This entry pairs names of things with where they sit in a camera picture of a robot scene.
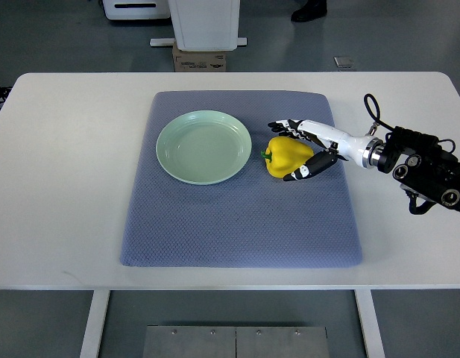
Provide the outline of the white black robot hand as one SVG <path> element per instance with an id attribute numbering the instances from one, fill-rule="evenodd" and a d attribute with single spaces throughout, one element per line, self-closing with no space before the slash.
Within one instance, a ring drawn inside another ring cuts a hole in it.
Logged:
<path id="1" fill-rule="evenodd" d="M 308 140 L 323 148 L 295 169 L 286 172 L 284 181 L 303 180 L 319 175 L 337 160 L 352 160 L 362 168 L 376 166 L 384 143 L 373 136 L 352 136 L 337 128 L 311 120 L 279 120 L 268 124 L 280 136 Z"/>

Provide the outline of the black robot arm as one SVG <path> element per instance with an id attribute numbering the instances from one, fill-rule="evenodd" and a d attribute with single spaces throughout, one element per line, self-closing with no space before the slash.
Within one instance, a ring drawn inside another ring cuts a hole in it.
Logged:
<path id="1" fill-rule="evenodd" d="M 385 141 L 375 139 L 363 154 L 363 166 L 391 173 L 409 197 L 409 212 L 423 215 L 440 204 L 460 212 L 460 162 L 453 151 L 442 148 L 442 139 L 399 126 L 391 127 L 380 119 L 377 100 L 370 93 L 365 107 L 374 123 L 369 134 L 381 125 L 388 129 Z"/>

